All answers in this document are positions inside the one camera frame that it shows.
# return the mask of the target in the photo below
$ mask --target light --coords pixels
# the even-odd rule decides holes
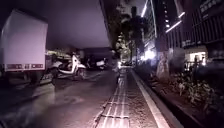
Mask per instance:
[[[205,66],[205,65],[206,65],[206,62],[205,62],[205,61],[204,61],[204,62],[202,62],[202,65],[203,65],[203,66]]]
[[[145,12],[146,12],[146,9],[147,9],[147,3],[148,3],[148,0],[145,2],[144,8],[142,10],[141,17],[144,17],[144,15],[145,15]]]
[[[117,67],[118,67],[119,69],[121,68],[121,62],[120,62],[120,61],[117,62]]]
[[[181,18],[184,14],[185,14],[185,12],[182,12],[182,13],[178,16],[178,18]]]
[[[153,51],[146,51],[145,52],[145,59],[154,59],[156,57],[156,54]]]
[[[146,61],[147,59],[145,58],[145,56],[141,56],[140,58],[142,61]]]
[[[168,33],[169,31],[171,31],[172,29],[174,29],[176,26],[178,26],[182,21],[178,21],[176,24],[174,24],[171,28],[169,28],[168,30],[166,30],[166,33]]]

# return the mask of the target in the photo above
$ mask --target sidewalk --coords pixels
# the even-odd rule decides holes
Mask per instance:
[[[122,69],[96,128],[174,128],[131,69]]]

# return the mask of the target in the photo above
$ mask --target tree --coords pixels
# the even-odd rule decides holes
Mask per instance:
[[[133,40],[137,59],[137,49],[144,52],[144,44],[142,42],[142,32],[148,32],[148,20],[137,15],[137,8],[134,6],[131,9],[132,16],[128,14],[121,15],[121,31],[124,33],[126,41]]]

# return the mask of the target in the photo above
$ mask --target night sky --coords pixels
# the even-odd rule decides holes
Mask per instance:
[[[109,47],[99,0],[0,0],[0,27],[13,8],[29,10],[48,21],[47,46]]]

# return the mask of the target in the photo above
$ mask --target road marking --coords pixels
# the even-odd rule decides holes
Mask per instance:
[[[121,117],[124,117],[124,101],[125,101],[125,96],[123,96],[123,100],[122,100]]]
[[[116,108],[115,108],[115,111],[114,111],[114,115],[113,115],[113,117],[115,117],[115,116],[116,116],[116,114],[117,114],[117,109],[118,109],[118,106],[117,106],[117,105],[115,105],[115,106],[116,106]],[[115,119],[116,119],[116,118],[113,118],[113,120],[112,120],[112,125],[111,125],[111,128],[114,128]]]
[[[118,93],[118,87],[116,88],[114,95],[117,95],[117,93]]]
[[[119,128],[123,128],[123,124],[124,124],[123,119],[121,119],[120,124],[119,124]]]
[[[114,97],[113,97],[113,99],[112,99],[112,104],[110,104],[110,108],[109,108],[109,110],[108,110],[108,112],[107,112],[106,115],[109,115],[109,114],[110,114],[110,111],[111,111],[113,102],[114,102]],[[105,128],[105,125],[106,125],[106,123],[107,123],[107,120],[108,120],[108,117],[106,116],[105,119],[104,119],[104,121],[103,121],[103,126],[102,126],[102,128]]]
[[[142,92],[143,97],[145,98],[149,109],[152,112],[152,115],[156,121],[156,124],[158,126],[158,128],[170,128],[170,126],[168,125],[167,121],[165,120],[164,116],[162,115],[162,113],[160,112],[160,110],[158,109],[158,107],[156,106],[155,102],[152,100],[152,98],[149,96],[149,94],[147,93],[147,91],[145,90],[145,88],[143,87],[143,85],[139,82],[139,79],[137,77],[137,75],[131,71],[139,89]]]

